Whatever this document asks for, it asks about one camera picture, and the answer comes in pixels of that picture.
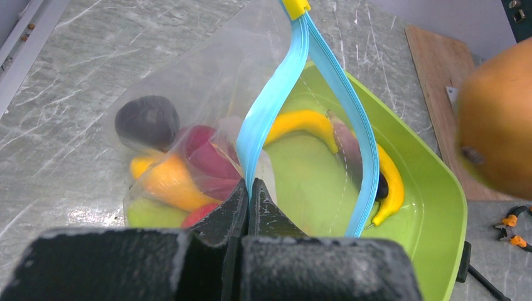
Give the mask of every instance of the yellow banana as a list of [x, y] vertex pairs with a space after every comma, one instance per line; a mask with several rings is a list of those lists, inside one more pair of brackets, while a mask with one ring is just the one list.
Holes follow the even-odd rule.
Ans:
[[380, 225], [390, 215], [399, 211], [405, 201], [405, 187], [399, 170], [382, 146], [377, 144], [377, 149], [380, 170], [388, 182], [388, 195], [381, 201], [379, 211], [371, 220], [375, 226]]
[[338, 152], [338, 146], [334, 141], [333, 125], [327, 117], [312, 110], [279, 114], [268, 133], [264, 146], [296, 130], [305, 130], [325, 142], [333, 154]]
[[[264, 146], [296, 130], [305, 130], [318, 139], [321, 139], [327, 144], [332, 154], [338, 152], [331, 121], [326, 116], [312, 110], [287, 112], [277, 116]], [[377, 149], [379, 153], [380, 171], [388, 183], [388, 195], [381, 200], [379, 211], [371, 220], [373, 224], [379, 226], [385, 219], [399, 211], [401, 206], [403, 206], [405, 201], [405, 188], [401, 174], [390, 156], [379, 144], [377, 144]]]

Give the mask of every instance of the green plastic bin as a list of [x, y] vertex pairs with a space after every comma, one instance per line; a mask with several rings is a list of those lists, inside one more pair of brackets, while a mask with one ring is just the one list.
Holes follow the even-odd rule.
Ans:
[[[412, 260], [424, 299], [448, 300], [466, 235], [464, 192], [449, 168], [416, 133], [359, 81], [350, 74], [348, 78], [368, 114], [377, 143], [393, 159], [405, 186], [405, 202], [401, 210], [379, 227], [364, 231], [362, 236], [387, 238], [401, 244]], [[281, 112], [301, 109], [322, 113], [332, 109], [350, 124], [312, 62], [307, 64]], [[279, 208], [308, 235], [343, 236], [356, 201], [344, 201], [343, 204], [330, 201], [326, 188], [343, 186], [345, 170], [327, 147], [303, 132], [281, 138], [268, 145], [265, 151], [274, 168]], [[327, 155], [330, 161], [310, 160], [313, 157], [327, 158]], [[301, 168], [302, 162], [305, 162], [305, 168]], [[312, 171], [316, 175], [316, 184], [297, 187], [297, 173], [304, 172], [308, 179], [308, 173]], [[331, 177], [324, 181], [323, 174]], [[353, 193], [356, 200], [358, 192], [346, 191], [349, 193]], [[373, 208], [370, 220], [377, 209], [378, 206]]]

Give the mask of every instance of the wooden board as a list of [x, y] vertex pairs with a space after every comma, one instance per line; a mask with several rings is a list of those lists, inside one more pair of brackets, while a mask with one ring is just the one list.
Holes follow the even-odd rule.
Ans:
[[475, 181], [454, 152], [456, 121], [445, 87], [460, 88], [475, 70], [467, 45], [415, 26], [405, 29], [443, 161], [462, 184], [468, 201], [513, 200]]

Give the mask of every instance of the clear plastic bag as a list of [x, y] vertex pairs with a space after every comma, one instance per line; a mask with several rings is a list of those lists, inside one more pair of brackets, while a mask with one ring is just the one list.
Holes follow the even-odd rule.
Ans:
[[[253, 0], [204, 43], [133, 84], [109, 108], [111, 141], [130, 160], [133, 227], [189, 227], [243, 177], [235, 144], [290, 46], [277, 1]], [[309, 235], [343, 236], [362, 182], [342, 106], [309, 60], [264, 143], [255, 177]]]

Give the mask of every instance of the pliers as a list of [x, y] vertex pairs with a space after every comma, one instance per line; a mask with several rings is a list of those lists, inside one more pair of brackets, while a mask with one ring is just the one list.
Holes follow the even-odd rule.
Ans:
[[519, 246], [521, 249], [532, 252], [532, 245], [528, 244], [520, 235], [514, 234], [513, 228], [517, 224], [518, 216], [526, 211], [532, 216], [532, 206], [517, 206], [512, 208], [501, 224], [497, 224], [493, 228], [501, 230], [499, 236], [500, 241], [509, 241], [512, 245]]

